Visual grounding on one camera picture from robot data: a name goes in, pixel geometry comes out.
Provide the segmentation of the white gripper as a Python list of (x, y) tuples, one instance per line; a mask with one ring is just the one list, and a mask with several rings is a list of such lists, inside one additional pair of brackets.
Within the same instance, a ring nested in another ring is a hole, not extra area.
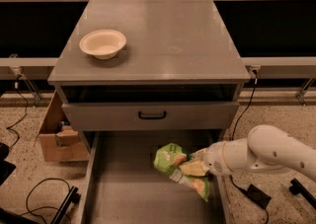
[(199, 149), (191, 154), (193, 159), (180, 166), (183, 174), (188, 176), (203, 177), (208, 172), (215, 176), (225, 176), (227, 165), (223, 158), (223, 142), (216, 142), (207, 148)]

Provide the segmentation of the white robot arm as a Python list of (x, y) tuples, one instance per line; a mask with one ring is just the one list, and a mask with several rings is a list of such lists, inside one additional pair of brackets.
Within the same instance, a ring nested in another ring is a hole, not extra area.
[(220, 141), (192, 155), (180, 165), (183, 174), (202, 177), (251, 173), (286, 173), (292, 169), (316, 181), (316, 150), (271, 125), (259, 125), (246, 138)]

